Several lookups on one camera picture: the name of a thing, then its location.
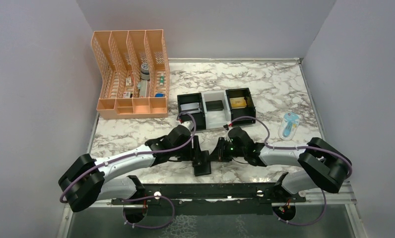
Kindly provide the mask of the black leather card holder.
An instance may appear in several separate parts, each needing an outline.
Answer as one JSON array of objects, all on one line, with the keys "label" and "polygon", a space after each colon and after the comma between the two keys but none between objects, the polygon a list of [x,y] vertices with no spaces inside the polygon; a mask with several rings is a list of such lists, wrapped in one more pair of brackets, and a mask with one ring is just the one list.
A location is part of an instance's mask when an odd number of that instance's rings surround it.
[{"label": "black leather card holder", "polygon": [[193,159],[193,169],[195,177],[211,174],[211,163],[208,160],[210,154],[208,150],[196,151]]}]

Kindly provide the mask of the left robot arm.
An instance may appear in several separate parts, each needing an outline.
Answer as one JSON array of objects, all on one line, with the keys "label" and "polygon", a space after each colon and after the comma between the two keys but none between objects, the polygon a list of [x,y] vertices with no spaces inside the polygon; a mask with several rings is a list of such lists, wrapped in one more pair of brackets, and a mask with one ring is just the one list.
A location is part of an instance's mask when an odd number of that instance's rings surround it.
[{"label": "left robot arm", "polygon": [[110,181],[129,172],[150,168],[179,157],[195,135],[195,127],[186,121],[167,135],[150,139],[139,147],[119,155],[93,159],[90,154],[79,156],[58,180],[62,190],[61,203],[67,203],[73,212],[90,207],[95,201],[120,196]]}]

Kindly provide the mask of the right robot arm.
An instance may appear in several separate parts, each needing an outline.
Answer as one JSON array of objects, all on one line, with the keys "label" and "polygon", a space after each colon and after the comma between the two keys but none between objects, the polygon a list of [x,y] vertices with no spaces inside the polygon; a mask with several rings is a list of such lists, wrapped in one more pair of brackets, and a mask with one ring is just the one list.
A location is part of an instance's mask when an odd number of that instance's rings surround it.
[{"label": "right robot arm", "polygon": [[313,137],[306,145],[274,146],[254,142],[246,131],[234,127],[225,137],[219,138],[211,155],[220,162],[242,157],[255,167],[301,167],[300,171],[283,173],[274,184],[270,194],[281,202],[313,188],[338,193],[343,182],[352,175],[351,161],[318,137]]}]

